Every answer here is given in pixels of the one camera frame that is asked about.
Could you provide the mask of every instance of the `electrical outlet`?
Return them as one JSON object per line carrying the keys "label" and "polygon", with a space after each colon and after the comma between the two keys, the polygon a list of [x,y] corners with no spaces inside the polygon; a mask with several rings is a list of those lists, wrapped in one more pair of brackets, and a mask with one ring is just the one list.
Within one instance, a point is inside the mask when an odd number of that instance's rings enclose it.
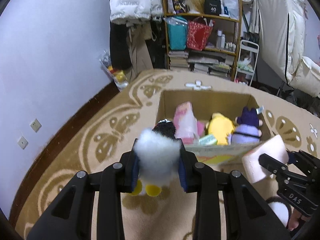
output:
{"label": "electrical outlet", "polygon": [[38,119],[35,119],[31,124],[30,124],[31,128],[37,132],[40,128],[41,128],[41,124],[39,123]]}
{"label": "electrical outlet", "polygon": [[18,141],[18,145],[21,147],[21,149],[23,150],[25,147],[27,147],[28,145],[28,141],[23,137],[21,136],[19,141]]}

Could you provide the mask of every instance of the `pink foam block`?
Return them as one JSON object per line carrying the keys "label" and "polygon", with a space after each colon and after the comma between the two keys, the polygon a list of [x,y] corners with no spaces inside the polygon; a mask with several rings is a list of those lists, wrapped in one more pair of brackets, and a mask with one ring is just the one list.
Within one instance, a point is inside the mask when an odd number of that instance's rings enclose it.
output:
{"label": "pink foam block", "polygon": [[289,161],[289,156],[281,136],[277,135],[271,138],[242,157],[242,164],[250,183],[258,182],[271,175],[269,171],[259,164],[259,157],[263,153],[283,164]]}

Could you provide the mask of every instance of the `white puffer jacket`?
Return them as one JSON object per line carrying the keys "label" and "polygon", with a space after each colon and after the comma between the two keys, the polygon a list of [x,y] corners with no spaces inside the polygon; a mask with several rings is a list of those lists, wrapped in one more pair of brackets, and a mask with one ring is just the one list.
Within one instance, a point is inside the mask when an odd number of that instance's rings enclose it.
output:
{"label": "white puffer jacket", "polygon": [[142,24],[163,14],[161,0],[110,0],[110,9],[115,24]]}

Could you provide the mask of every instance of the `white fluffy plush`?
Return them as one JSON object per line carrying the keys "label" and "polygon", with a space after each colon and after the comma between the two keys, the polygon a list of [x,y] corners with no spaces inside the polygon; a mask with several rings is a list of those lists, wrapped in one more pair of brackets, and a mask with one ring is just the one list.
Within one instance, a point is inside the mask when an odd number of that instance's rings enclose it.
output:
{"label": "white fluffy plush", "polygon": [[271,202],[268,205],[286,227],[289,221],[289,212],[286,205],[280,202]]}
{"label": "white fluffy plush", "polygon": [[178,172],[180,142],[145,129],[133,147],[139,159],[140,178],[147,184],[163,186]]}

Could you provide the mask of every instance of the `yellow toy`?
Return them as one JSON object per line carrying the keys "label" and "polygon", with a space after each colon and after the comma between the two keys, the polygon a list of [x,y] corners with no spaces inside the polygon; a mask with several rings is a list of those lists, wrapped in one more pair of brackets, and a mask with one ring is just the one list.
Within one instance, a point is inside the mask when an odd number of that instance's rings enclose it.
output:
{"label": "yellow toy", "polygon": [[208,134],[213,134],[218,140],[217,145],[228,145],[227,136],[233,132],[233,122],[220,113],[212,114],[212,119],[205,125]]}
{"label": "yellow toy", "polygon": [[[142,182],[141,182],[141,180],[138,179],[137,185],[136,185],[136,187],[134,188],[134,191],[133,191],[132,193],[129,193],[129,194],[130,194],[131,196],[137,196],[137,195],[139,195],[139,194],[141,193],[142,188],[143,188]],[[161,193],[162,188],[161,188],[161,187],[158,187],[158,186],[156,186],[156,185],[147,184],[147,185],[145,186],[145,190],[146,190],[146,193],[147,193],[148,196],[150,196],[150,197],[156,197],[156,196],[158,196],[158,195]]]}

